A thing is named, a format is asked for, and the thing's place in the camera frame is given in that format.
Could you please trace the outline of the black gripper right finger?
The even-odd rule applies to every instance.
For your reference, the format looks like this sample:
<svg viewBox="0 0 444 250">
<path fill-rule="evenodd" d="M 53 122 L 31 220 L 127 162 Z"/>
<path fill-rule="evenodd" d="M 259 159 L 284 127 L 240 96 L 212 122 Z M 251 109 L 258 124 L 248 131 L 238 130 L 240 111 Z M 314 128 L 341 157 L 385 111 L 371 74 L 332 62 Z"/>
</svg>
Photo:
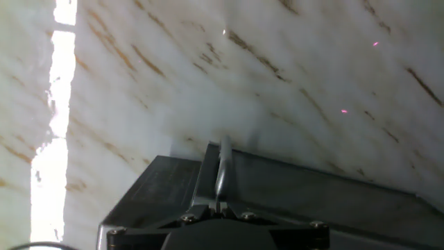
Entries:
<svg viewBox="0 0 444 250">
<path fill-rule="evenodd" d="M 290 222 L 269 210 L 221 204 L 221 217 L 265 230 L 277 249 L 329 249 L 330 227 L 320 221 Z"/>
</svg>

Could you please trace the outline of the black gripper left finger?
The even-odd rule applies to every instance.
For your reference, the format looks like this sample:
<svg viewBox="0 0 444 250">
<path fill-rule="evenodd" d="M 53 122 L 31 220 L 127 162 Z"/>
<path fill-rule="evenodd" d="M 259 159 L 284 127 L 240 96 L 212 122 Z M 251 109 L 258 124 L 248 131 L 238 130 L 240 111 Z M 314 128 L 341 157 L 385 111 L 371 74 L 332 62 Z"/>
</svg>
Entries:
<svg viewBox="0 0 444 250">
<path fill-rule="evenodd" d="M 151 214 L 139 216 L 135 222 L 122 225 L 105 226 L 105 248 L 117 249 L 161 249 L 172 231 L 186 226 L 215 219 L 218 206 L 194 205 L 188 210 L 165 215 L 167 210 L 157 209 L 164 213 L 163 218 L 155 218 L 149 222 Z"/>
</svg>

